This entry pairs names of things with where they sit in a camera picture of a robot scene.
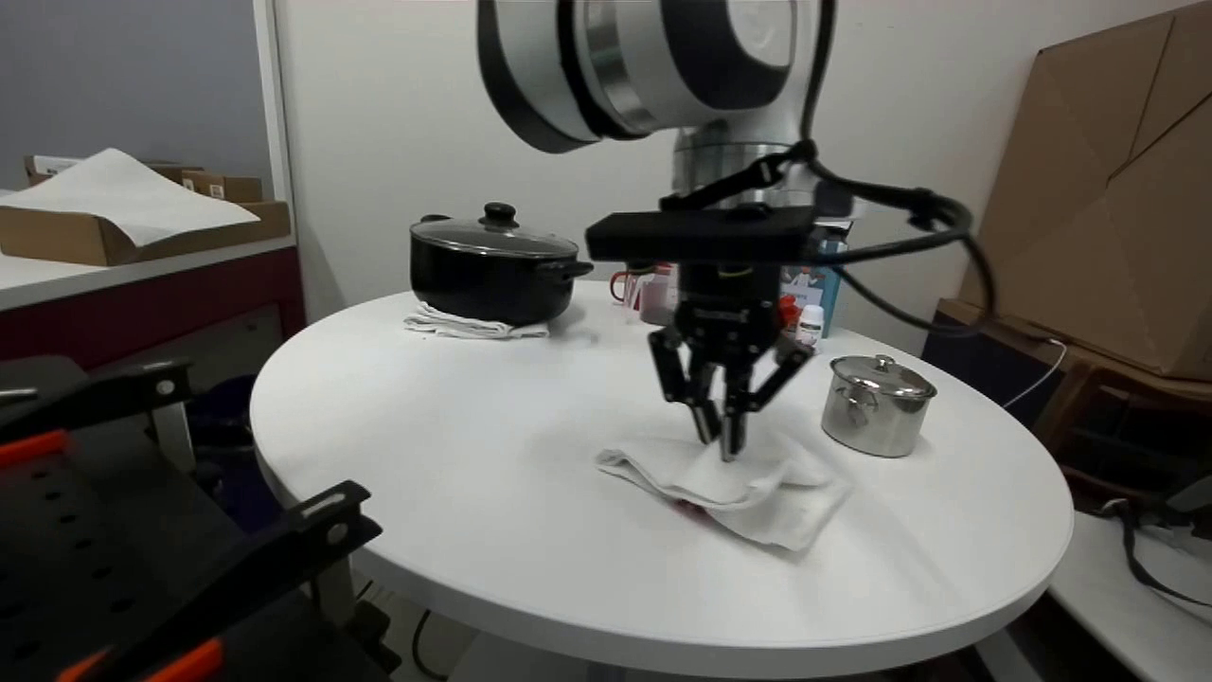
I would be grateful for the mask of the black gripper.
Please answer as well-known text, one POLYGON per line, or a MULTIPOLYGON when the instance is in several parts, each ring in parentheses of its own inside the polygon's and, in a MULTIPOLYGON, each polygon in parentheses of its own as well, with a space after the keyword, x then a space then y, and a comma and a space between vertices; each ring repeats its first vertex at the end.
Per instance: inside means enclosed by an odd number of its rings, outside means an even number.
POLYGON ((678 270, 673 328, 648 336, 654 380, 668 400, 680 400, 698 439, 721 434, 721 458, 733 461, 745 446, 745 415, 762 413, 814 355, 803 340, 779 336, 775 264, 704 264, 678 270), (755 388, 755 365, 773 348, 773 374, 755 388), (712 372, 722 372, 722 433, 707 399, 712 372))

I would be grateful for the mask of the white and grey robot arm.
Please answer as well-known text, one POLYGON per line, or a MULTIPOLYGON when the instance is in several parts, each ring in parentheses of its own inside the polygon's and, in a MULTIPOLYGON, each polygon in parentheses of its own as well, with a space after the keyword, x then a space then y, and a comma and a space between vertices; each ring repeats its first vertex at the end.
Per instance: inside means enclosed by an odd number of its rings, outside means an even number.
POLYGON ((476 63, 504 124, 539 153, 669 129, 673 182, 648 212, 588 227, 588 255, 678 274, 653 328, 659 391, 722 458, 809 361, 779 274, 823 259, 803 182, 803 107, 826 0, 476 0, 476 63))

